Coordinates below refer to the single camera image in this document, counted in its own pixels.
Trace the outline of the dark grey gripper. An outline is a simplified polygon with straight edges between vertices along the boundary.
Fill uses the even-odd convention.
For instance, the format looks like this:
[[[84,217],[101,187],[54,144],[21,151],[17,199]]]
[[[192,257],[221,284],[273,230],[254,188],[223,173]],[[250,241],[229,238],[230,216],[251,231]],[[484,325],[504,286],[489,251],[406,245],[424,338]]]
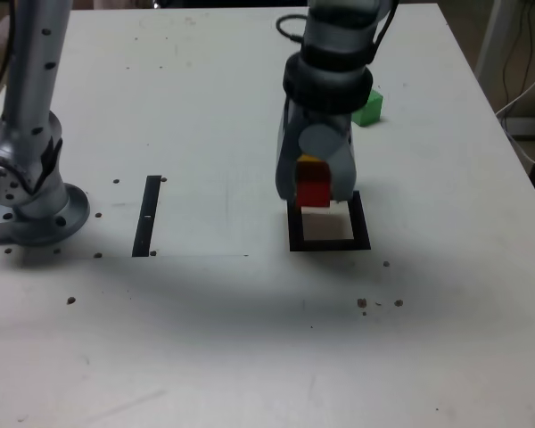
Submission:
[[[295,199],[295,169],[301,152],[328,166],[333,201],[343,202],[352,198],[355,160],[348,115],[314,111],[292,99],[285,100],[278,133],[276,190],[279,197],[287,202]]]

